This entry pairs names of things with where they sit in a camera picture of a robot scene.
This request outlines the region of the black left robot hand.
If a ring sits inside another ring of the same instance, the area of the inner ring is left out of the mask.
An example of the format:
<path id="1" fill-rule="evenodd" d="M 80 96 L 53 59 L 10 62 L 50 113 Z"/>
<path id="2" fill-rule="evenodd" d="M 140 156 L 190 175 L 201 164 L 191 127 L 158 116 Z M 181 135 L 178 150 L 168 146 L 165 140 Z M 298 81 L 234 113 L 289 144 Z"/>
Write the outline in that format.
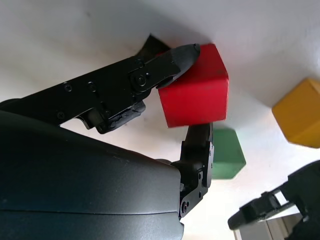
<path id="1" fill-rule="evenodd" d="M 287 177 L 272 191 L 265 191 L 239 208 L 227 223 L 230 230 L 266 220 L 295 205 L 302 219 L 293 227 L 288 240 L 320 238 L 320 161 L 314 161 Z"/>

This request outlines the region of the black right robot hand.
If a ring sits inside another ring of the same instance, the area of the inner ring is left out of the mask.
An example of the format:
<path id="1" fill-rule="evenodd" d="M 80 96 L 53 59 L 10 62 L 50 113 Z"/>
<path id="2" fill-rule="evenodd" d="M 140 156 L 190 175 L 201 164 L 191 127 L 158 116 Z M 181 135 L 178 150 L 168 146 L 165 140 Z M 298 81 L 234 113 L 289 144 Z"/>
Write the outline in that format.
<path id="1" fill-rule="evenodd" d="M 153 88 L 181 77 L 198 44 L 132 56 L 0 104 L 3 240 L 180 240 L 207 193 L 213 125 L 190 126 L 180 160 L 153 159 L 64 129 L 72 119 L 109 133 L 145 110 Z"/>

